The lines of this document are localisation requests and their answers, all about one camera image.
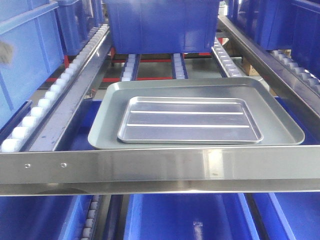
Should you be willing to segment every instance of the metal rail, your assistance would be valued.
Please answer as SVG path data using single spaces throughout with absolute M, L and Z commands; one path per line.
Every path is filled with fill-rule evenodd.
M 25 147 L 26 151 L 61 151 L 68 149 L 69 139 L 79 128 L 81 119 L 89 109 L 92 97 L 111 62 L 106 60 L 111 44 L 111 36 L 107 32 L 97 44 L 97 47 L 92 50 L 92 55 L 90 55 L 63 100 L 41 126 L 35 140 Z
M 248 39 L 226 16 L 218 18 L 222 30 L 229 32 L 237 49 L 319 141 L 320 95 L 275 60 L 269 52 Z
M 233 26 L 230 35 L 319 137 L 320 99 L 306 98 L 292 73 Z M 2 153 L 0 195 L 320 191 L 319 153 L 319 145 Z

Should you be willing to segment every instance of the metal rod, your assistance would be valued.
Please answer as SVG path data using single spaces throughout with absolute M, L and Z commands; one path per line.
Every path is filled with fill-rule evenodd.
M 248 39 L 227 17 L 219 16 L 218 19 L 223 30 L 230 33 L 237 49 L 319 141 L 320 95 L 275 60 L 269 52 Z

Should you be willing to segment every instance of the blue plastic bin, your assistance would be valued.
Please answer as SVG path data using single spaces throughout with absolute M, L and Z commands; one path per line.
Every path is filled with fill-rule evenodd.
M 253 197 L 269 239 L 320 239 L 320 192 L 256 193 Z
M 265 50 L 291 49 L 296 19 L 292 0 L 232 0 L 228 18 Z
M 135 194 L 124 240 L 258 240 L 243 194 Z
M 220 0 L 104 0 L 119 54 L 210 52 Z
M 320 78 L 320 1 L 294 0 L 297 7 L 292 58 Z
M 1 0 L 0 3 L 0 22 L 2 22 L 48 4 L 49 0 Z
M 99 0 L 57 1 L 56 15 L 63 53 L 77 55 L 93 36 L 91 29 L 104 21 L 101 3 Z
M 63 61 L 57 7 L 56 2 L 45 4 L 0 21 L 0 128 Z M 6 9 L 1 4 L 0 12 Z M 12 57 L 3 61 L 8 50 L 12 54 L 7 56 Z
M 80 239 L 91 199 L 91 195 L 0 197 L 0 239 Z

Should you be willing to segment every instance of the tray rim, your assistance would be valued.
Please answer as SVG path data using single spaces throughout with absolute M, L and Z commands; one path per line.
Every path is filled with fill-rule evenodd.
M 139 140 L 139 139 L 124 139 L 123 137 L 123 133 L 124 133 L 124 128 L 125 128 L 125 124 L 128 120 L 129 117 L 129 110 L 133 104 L 133 102 L 139 102 L 139 99 L 160 99 L 160 100 L 190 100 L 190 102 L 192 102 L 192 100 L 199 100 L 196 102 L 201 103 L 200 100 L 224 100 L 224 101 L 231 101 L 234 100 L 241 102 L 239 104 L 241 104 L 241 106 L 244 106 L 243 112 L 246 116 L 246 119 L 248 120 L 251 129 L 254 132 L 254 135 L 256 136 L 256 140 L 158 140 L 158 139 L 143 139 L 143 140 Z M 264 139 L 264 135 L 262 134 L 262 132 L 260 131 L 259 126 L 257 125 L 257 122 L 255 121 L 255 118 L 253 116 L 253 114 L 251 113 L 247 103 L 245 100 L 238 98 L 238 97 L 166 97 L 166 96 L 134 96 L 132 98 L 130 98 L 128 100 L 128 103 L 126 105 L 124 114 L 122 116 L 122 120 L 120 123 L 120 127 L 119 130 L 117 132 L 117 138 L 122 141 L 123 143 L 135 143 L 135 144 L 139 144 L 139 143 L 150 143 L 150 144 L 216 144 L 216 145 L 232 145 L 232 144 L 237 144 L 237 145 L 248 145 L 248 144 L 257 144 L 259 142 L 261 142 Z
M 98 113 L 93 121 L 92 127 L 90 129 L 88 135 L 88 142 L 96 149 L 100 150 L 120 150 L 120 149 L 131 149 L 130 147 L 107 147 L 101 146 L 97 144 L 98 135 L 95 136 L 96 132 L 99 132 L 101 126 L 103 125 L 103 121 L 99 119 L 105 115 L 105 111 L 109 108 L 110 99 L 113 96 L 113 93 L 119 90 L 125 89 L 149 89 L 149 88 L 181 88 L 181 87 L 207 87 L 207 86 L 245 86 L 245 87 L 253 87 L 256 91 L 259 92 L 262 98 L 267 98 L 268 106 L 273 104 L 273 107 L 277 112 L 280 111 L 281 115 L 288 118 L 292 125 L 297 129 L 292 137 L 293 139 L 297 139 L 295 142 L 289 143 L 275 143 L 275 144 L 248 144 L 246 146 L 250 147 L 261 147 L 261 146 L 295 146 L 301 144 L 305 140 L 305 133 L 299 127 L 299 125 L 292 119 L 289 113 L 278 103 L 278 101 L 265 89 L 265 87 L 256 79 L 250 77 L 218 77 L 218 78 L 201 78 L 201 79 L 184 79 L 184 80 L 144 80 L 144 81 L 120 81 L 111 84 L 105 93 L 105 96 L 101 102 L 101 106 L 98 110 Z M 177 148 L 177 144 L 172 144 L 172 146 L 166 146 L 166 149 Z M 194 148 L 203 148 L 210 147 L 208 144 L 199 144 L 195 145 Z M 141 147 L 141 149 L 151 149 L 153 147 Z

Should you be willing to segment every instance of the aluminum tray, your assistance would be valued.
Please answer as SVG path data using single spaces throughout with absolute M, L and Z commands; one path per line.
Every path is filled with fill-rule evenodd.
M 238 98 L 246 102 L 263 134 L 257 145 L 297 145 L 304 132 L 264 86 L 248 77 L 117 82 L 110 85 L 88 140 L 97 149 L 176 148 L 190 144 L 125 143 L 118 140 L 122 118 L 131 98 Z M 194 147 L 208 145 L 195 144 Z
M 117 136 L 125 143 L 166 144 L 256 144 L 263 139 L 245 101 L 210 97 L 133 97 Z

